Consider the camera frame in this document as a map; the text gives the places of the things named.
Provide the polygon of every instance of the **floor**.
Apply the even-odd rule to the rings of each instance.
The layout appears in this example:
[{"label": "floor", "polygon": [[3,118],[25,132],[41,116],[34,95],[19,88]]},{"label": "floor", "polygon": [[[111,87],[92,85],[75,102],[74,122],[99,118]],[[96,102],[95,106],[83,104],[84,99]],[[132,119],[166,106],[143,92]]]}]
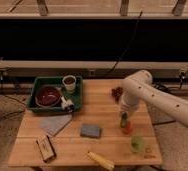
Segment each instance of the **floor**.
[{"label": "floor", "polygon": [[[12,95],[25,102],[27,95]],[[11,168],[7,165],[15,137],[23,116],[25,106],[0,95],[0,171],[31,171],[31,168]],[[169,121],[167,115],[148,105],[153,123]],[[162,168],[174,171],[188,171],[188,129],[175,122],[166,125],[154,126],[156,137],[163,156]],[[44,168],[45,171],[83,171],[103,170],[100,167],[74,167],[74,168]],[[130,168],[120,167],[116,170],[126,171]],[[138,171],[153,171],[154,169],[143,166]]]}]

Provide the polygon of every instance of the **gray cloth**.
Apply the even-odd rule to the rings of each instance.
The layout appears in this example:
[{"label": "gray cloth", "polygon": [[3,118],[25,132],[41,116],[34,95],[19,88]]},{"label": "gray cloth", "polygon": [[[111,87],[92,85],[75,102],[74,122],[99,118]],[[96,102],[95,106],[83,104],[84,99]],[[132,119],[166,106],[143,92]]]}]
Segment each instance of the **gray cloth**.
[{"label": "gray cloth", "polygon": [[55,136],[59,133],[72,119],[72,115],[52,116],[44,119],[40,123],[40,128],[48,134]]}]

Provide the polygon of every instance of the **yellow object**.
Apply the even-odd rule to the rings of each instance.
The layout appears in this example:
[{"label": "yellow object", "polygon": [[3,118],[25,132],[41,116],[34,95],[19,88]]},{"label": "yellow object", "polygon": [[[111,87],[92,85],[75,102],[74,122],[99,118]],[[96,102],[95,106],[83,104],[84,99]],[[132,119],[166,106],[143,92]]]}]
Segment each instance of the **yellow object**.
[{"label": "yellow object", "polygon": [[115,163],[110,161],[110,160],[107,160],[105,159],[104,157],[96,154],[96,153],[93,153],[93,152],[90,152],[88,151],[88,156],[94,160],[95,162],[97,162],[100,166],[102,166],[103,168],[105,169],[108,169],[108,170],[114,170],[114,165]]}]

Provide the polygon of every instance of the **sponge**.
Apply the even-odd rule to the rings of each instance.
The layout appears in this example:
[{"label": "sponge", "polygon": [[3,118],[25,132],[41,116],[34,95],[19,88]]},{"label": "sponge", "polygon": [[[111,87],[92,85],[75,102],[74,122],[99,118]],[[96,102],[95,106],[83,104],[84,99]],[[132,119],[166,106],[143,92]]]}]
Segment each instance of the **sponge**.
[{"label": "sponge", "polygon": [[98,125],[83,124],[80,130],[80,136],[99,138],[101,134],[101,128]]}]

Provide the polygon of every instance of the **table leg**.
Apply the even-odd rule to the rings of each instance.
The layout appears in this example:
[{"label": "table leg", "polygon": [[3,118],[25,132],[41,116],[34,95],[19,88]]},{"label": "table leg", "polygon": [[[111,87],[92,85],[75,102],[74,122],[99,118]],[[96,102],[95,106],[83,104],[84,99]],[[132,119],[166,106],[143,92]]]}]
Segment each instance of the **table leg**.
[{"label": "table leg", "polygon": [[41,167],[31,167],[34,171],[43,171]]}]

